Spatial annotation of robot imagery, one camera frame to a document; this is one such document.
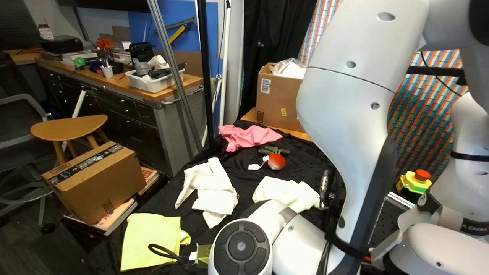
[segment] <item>wooden chair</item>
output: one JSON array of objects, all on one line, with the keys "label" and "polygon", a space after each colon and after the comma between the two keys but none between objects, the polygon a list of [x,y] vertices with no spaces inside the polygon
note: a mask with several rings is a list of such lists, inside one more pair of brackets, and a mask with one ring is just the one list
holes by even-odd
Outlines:
[{"label": "wooden chair", "polygon": [[67,143],[72,157],[76,157],[78,152],[72,143],[75,139],[87,139],[91,148],[97,146],[94,133],[99,134],[102,142],[107,142],[107,136],[101,130],[101,127],[107,122],[105,114],[94,116],[81,116],[81,117],[67,117],[67,119],[53,119],[38,122],[30,127],[30,133],[42,140],[53,142],[58,165],[64,163],[67,159],[62,151],[62,142]]}]

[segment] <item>green cloth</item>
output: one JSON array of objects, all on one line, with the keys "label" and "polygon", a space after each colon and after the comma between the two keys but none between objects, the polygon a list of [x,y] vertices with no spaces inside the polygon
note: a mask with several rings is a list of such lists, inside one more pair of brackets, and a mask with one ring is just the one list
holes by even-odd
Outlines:
[{"label": "green cloth", "polygon": [[180,253],[180,244],[189,244],[189,235],[180,229],[180,217],[136,212],[127,218],[127,229],[122,243],[120,272],[159,264],[175,262],[152,253],[148,244],[163,246]]}]

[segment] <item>black curtain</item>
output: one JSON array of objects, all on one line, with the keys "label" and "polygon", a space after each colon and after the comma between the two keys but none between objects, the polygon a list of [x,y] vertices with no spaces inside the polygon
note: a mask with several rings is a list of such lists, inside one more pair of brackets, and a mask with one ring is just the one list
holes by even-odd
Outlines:
[{"label": "black curtain", "polygon": [[244,1],[244,75],[238,117],[256,102],[259,67],[298,56],[314,6],[316,0]]}]

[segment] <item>paper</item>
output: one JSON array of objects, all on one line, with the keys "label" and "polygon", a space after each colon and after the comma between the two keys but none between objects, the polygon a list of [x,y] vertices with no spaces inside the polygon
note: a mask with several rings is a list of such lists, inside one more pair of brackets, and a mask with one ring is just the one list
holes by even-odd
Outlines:
[{"label": "paper", "polygon": [[148,244],[163,246],[178,255],[180,244],[189,244],[189,235],[180,229],[180,217],[136,212],[127,218],[122,243],[120,272],[159,264],[175,262],[152,253]]},{"label": "paper", "polygon": [[276,62],[272,73],[282,78],[304,79],[305,67],[299,65],[296,59],[288,58]]},{"label": "paper", "polygon": [[180,207],[197,191],[192,209],[203,211],[203,218],[209,227],[217,226],[238,203],[238,194],[217,157],[211,157],[208,163],[188,168],[183,174],[183,188],[174,207]]},{"label": "paper", "polygon": [[311,206],[319,207],[319,194],[305,182],[282,180],[266,175],[256,186],[252,200],[278,200],[295,212],[302,212]]}]

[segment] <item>metal pole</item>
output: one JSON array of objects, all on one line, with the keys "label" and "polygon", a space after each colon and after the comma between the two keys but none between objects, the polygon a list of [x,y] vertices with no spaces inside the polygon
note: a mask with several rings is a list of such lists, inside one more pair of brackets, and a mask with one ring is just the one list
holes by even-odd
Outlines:
[{"label": "metal pole", "polygon": [[206,1],[197,0],[197,18],[198,18],[198,38],[200,38],[200,53],[201,53],[201,76],[203,76],[203,96],[206,105],[206,120],[208,120],[208,145],[214,146],[214,125],[212,125],[212,93],[211,93],[211,72],[209,72],[209,42],[208,42],[208,17],[206,17]]},{"label": "metal pole", "polygon": [[146,3],[148,3],[148,7],[151,10],[151,17],[154,20],[154,27],[156,27],[156,30],[159,33],[160,42],[165,47],[166,61],[169,64],[169,70],[171,70],[171,75],[174,78],[174,84],[177,85],[177,93],[178,93],[185,116],[188,119],[189,130],[191,130],[192,139],[195,142],[195,148],[200,149],[201,146],[200,146],[200,142],[198,142],[197,127],[195,127],[192,113],[189,110],[188,101],[186,101],[186,94],[185,94],[183,82],[182,82],[180,72],[178,72],[178,67],[177,67],[177,61],[174,59],[172,49],[171,49],[171,46],[168,42],[169,39],[168,39],[168,33],[166,33],[166,29],[165,29],[165,21],[163,21],[162,12],[159,9],[157,0],[148,0]]}]

